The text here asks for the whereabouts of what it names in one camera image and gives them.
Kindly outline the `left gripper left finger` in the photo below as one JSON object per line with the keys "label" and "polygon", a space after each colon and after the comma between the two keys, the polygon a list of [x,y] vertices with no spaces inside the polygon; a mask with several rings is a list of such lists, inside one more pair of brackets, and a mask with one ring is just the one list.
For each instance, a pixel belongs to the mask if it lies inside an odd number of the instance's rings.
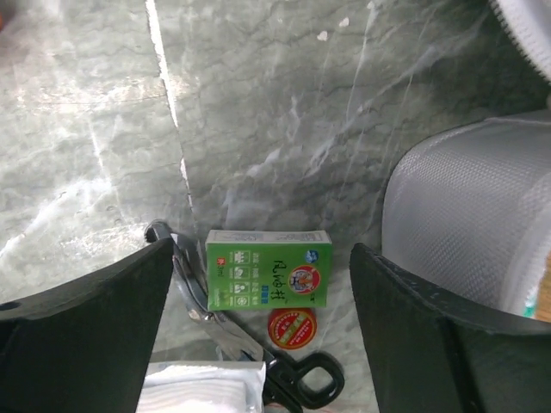
{"label": "left gripper left finger", "polygon": [[134,412],[172,276],[163,239],[1,305],[3,412]]}

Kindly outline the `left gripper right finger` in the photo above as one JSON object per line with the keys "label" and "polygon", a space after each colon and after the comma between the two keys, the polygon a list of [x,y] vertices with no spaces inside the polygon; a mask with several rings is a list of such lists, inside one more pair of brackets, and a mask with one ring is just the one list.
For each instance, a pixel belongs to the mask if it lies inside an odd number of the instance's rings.
{"label": "left gripper right finger", "polygon": [[361,243],[350,280],[380,411],[549,411],[548,323],[465,299]]}

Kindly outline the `white gauze packet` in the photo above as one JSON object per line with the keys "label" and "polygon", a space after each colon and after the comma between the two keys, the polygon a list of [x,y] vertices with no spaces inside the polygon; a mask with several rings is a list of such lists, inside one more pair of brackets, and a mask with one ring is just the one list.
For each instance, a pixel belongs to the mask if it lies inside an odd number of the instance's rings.
{"label": "white gauze packet", "polygon": [[258,361],[159,362],[147,369],[138,412],[262,412]]}

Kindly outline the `black handled scissors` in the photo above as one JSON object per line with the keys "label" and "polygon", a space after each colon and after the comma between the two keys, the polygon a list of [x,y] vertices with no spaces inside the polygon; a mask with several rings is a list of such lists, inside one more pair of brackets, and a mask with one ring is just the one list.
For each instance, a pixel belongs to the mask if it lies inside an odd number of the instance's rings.
{"label": "black handled scissors", "polygon": [[288,412],[324,408],[335,401],[345,386],[344,370],[337,359],[314,351],[300,360],[272,348],[245,323],[227,311],[210,311],[207,292],[192,269],[179,234],[161,219],[145,229],[148,243],[167,238],[172,242],[173,280],[189,318],[219,346],[229,361],[261,361],[265,365],[263,404],[279,404]]}

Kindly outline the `small red balm tin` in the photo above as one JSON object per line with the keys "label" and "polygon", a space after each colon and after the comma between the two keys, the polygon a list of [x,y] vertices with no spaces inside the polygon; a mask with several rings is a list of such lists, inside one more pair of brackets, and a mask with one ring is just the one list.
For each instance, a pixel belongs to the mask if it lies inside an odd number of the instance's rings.
{"label": "small red balm tin", "polygon": [[308,308],[275,309],[268,319],[270,340],[285,350],[304,348],[315,337],[317,318]]}

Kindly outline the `green medicine box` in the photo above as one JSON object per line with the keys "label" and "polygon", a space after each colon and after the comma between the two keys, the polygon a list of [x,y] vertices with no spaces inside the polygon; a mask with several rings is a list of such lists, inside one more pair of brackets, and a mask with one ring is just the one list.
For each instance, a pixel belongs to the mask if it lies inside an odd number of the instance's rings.
{"label": "green medicine box", "polygon": [[205,247],[211,311],[326,306],[333,261],[326,231],[211,230]]}

